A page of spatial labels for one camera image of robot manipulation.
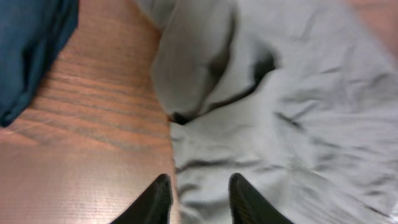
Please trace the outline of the navy blue folded shorts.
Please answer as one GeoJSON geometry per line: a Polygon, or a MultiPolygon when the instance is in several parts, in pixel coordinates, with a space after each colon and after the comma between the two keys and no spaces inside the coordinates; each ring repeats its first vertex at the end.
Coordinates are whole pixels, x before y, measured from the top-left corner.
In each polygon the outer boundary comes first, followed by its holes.
{"type": "Polygon", "coordinates": [[[1,0],[1,126],[31,103],[78,25],[78,0],[1,0]]]}

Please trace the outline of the grey shorts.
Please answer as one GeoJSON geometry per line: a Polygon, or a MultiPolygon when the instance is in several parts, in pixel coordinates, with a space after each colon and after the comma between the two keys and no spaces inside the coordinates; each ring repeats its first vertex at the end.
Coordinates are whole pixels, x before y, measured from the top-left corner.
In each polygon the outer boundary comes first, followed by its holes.
{"type": "Polygon", "coordinates": [[[242,174],[294,223],[397,222],[397,64],[343,1],[139,1],[182,223],[242,174]]]}

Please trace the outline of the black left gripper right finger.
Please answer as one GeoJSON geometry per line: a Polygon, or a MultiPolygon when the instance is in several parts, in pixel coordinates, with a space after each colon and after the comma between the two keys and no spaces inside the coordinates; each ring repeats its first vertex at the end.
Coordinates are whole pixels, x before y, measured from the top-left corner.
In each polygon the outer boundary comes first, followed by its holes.
{"type": "Polygon", "coordinates": [[[239,173],[229,179],[229,207],[233,224],[293,224],[239,173]]]}

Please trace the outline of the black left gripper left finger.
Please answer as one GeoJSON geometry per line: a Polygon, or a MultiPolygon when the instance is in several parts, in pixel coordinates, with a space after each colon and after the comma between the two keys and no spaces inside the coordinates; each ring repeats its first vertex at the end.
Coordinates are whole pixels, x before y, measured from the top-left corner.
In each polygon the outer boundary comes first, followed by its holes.
{"type": "Polygon", "coordinates": [[[111,224],[169,224],[172,205],[170,176],[160,174],[111,224]]]}

